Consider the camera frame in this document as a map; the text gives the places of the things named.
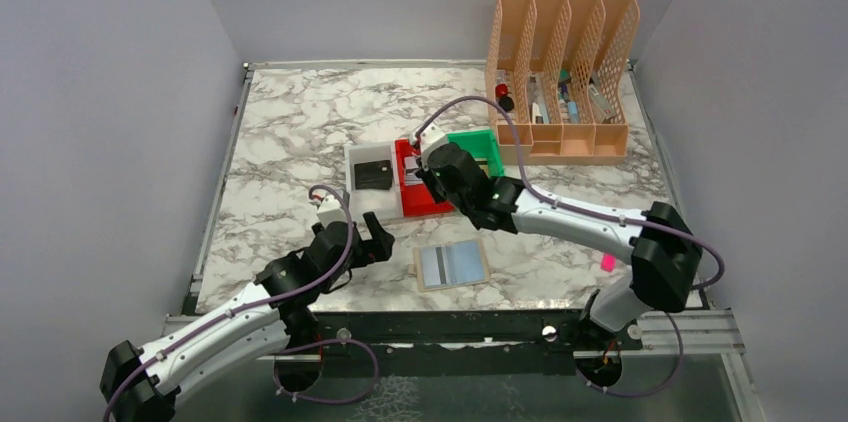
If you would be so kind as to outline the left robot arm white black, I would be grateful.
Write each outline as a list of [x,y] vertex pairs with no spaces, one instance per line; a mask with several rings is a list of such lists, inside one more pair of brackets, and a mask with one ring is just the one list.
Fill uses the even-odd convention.
[[269,262],[218,308],[140,347],[114,346],[100,380],[104,420],[169,421],[192,391],[243,363],[339,343],[321,335],[310,307],[340,276],[391,258],[394,236],[374,213],[364,221],[367,238],[344,211],[323,218],[307,246]]

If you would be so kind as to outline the green plastic bin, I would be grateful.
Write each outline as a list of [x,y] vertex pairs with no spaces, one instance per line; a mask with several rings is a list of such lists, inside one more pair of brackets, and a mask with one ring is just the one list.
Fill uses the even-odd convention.
[[488,176],[505,174],[496,136],[491,129],[452,132],[447,137],[449,142],[469,152]]

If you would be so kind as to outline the silver credit card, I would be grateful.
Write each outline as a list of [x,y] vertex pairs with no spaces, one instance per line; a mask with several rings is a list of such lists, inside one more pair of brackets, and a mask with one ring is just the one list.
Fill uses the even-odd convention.
[[422,179],[418,175],[420,166],[419,159],[415,156],[406,156],[404,158],[404,184],[406,186],[421,185]]

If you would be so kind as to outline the white plastic bin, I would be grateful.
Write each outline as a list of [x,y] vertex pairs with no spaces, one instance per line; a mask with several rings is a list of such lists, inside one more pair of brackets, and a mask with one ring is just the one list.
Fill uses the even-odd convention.
[[356,221],[363,222],[367,212],[380,222],[403,218],[393,142],[345,146],[344,168],[350,212]]

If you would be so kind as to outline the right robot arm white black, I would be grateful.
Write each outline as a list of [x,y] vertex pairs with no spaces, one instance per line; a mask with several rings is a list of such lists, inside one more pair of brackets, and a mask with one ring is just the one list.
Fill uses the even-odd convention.
[[435,201],[450,203],[476,229],[555,237],[627,263],[629,273],[584,308],[581,327],[593,335],[615,334],[646,312],[686,308],[703,251],[666,203],[638,211],[558,197],[522,179],[487,175],[455,143],[421,154],[416,174]]

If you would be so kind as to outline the red plastic bin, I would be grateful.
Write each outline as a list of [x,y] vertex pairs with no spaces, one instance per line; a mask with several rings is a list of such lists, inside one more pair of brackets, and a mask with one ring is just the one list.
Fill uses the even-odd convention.
[[398,139],[395,141],[395,154],[397,161],[399,193],[404,217],[433,216],[445,214],[454,210],[454,207],[449,202],[435,202],[424,183],[415,186],[406,186],[404,184],[404,158],[406,156],[416,157],[416,153],[413,151],[410,143],[406,139]]

